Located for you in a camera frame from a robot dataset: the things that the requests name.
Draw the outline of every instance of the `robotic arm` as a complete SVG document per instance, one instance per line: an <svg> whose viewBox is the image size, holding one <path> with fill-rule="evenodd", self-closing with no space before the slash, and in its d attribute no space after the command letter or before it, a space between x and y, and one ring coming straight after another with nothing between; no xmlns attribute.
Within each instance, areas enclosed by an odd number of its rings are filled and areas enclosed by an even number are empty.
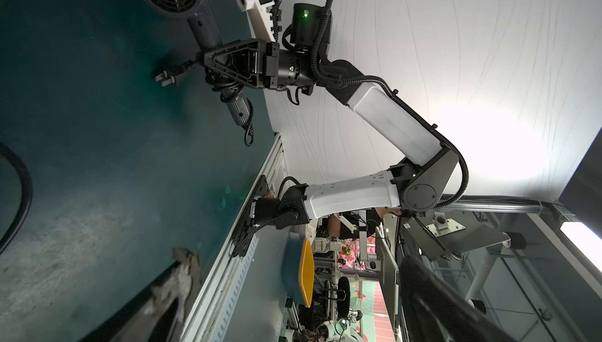
<svg viewBox="0 0 602 342"><path fill-rule="evenodd" d="M274 41L280 11L273 0L237 0L247 12L256 35L254 39L202 48L195 61L164 72L159 80L178 80L190 69L204 66L207 82L222 93L237 125L245 129L245 141L252 139L252 105L242 89L286 91L290 87L311 95L313 86L323 86L343 105L360 115L406 157L385 171L370 176L322 185L301 184L289 188L281 199L259 198L252 206L253 225L277 228L306 224L332 213L372 207L402 207L427 211L452 203L462 195L468 171L459 151L436 126L429 125L391 91L380 78L364 76L345 60L330 62L330 6L295 4L293 21L283 32L282 45ZM441 196L456 165L462 168L462 186L444 202Z"/></svg>

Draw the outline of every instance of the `wall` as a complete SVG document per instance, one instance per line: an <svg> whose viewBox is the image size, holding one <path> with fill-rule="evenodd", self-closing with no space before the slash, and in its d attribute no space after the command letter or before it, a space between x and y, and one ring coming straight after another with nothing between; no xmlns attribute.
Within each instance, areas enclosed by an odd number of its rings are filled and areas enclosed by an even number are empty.
<svg viewBox="0 0 602 342"><path fill-rule="evenodd" d="M297 2L284 0L282 26ZM468 194L557 199L602 125L600 0L335 0L329 58L381 75L462 151ZM366 175L402 153L325 90L266 91L290 174ZM447 192L459 184L456 172Z"/></svg>

